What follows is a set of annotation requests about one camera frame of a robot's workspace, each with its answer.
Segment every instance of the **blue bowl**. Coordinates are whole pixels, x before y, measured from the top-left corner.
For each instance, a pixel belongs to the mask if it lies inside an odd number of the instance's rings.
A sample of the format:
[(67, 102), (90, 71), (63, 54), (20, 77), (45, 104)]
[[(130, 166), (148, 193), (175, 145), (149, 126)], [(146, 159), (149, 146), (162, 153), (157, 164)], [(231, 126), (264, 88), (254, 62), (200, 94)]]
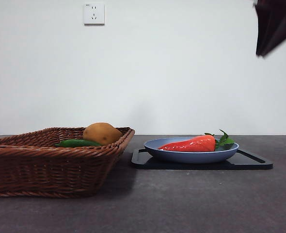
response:
[(207, 164), (221, 162), (232, 157), (239, 148), (239, 145), (234, 143), (229, 150), (211, 152), (179, 152), (158, 149), (167, 143), (185, 141), (191, 138), (192, 137), (160, 138), (145, 142), (144, 147), (156, 159), (187, 164)]

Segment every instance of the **electrical outlet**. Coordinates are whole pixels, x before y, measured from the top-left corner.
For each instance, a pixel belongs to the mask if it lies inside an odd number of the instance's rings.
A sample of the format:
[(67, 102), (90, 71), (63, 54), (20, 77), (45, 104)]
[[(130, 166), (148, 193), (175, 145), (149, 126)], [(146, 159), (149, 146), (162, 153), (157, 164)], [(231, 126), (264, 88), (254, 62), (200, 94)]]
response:
[(104, 3), (91, 2), (84, 5), (84, 24), (104, 24)]

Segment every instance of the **black tray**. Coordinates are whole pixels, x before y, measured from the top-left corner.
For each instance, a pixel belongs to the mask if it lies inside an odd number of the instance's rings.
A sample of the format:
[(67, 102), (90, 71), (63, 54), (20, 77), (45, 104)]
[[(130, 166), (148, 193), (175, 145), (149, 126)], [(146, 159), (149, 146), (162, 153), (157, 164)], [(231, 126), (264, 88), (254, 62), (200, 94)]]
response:
[(182, 164), (155, 159), (146, 149), (135, 149), (132, 164), (140, 169), (168, 169), (168, 170), (268, 170), (273, 168), (269, 160), (247, 152), (238, 150), (231, 158), (212, 164)]

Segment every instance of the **gray table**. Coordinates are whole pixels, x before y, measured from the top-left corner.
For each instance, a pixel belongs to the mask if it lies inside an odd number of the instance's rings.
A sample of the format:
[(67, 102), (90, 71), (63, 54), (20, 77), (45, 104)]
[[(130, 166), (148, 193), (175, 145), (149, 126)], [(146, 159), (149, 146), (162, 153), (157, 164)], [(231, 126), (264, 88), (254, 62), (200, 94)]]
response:
[(0, 233), (286, 233), (286, 136), (233, 136), (272, 170), (142, 170), (135, 135), (96, 196), (0, 198)]

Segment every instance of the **dark fabric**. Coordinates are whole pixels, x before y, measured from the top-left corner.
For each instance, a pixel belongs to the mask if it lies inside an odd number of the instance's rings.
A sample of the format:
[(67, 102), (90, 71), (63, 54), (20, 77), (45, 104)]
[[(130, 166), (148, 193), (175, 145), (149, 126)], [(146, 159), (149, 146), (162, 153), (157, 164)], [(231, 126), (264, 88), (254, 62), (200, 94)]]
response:
[(286, 40), (286, 0), (259, 0), (256, 54), (266, 56)]

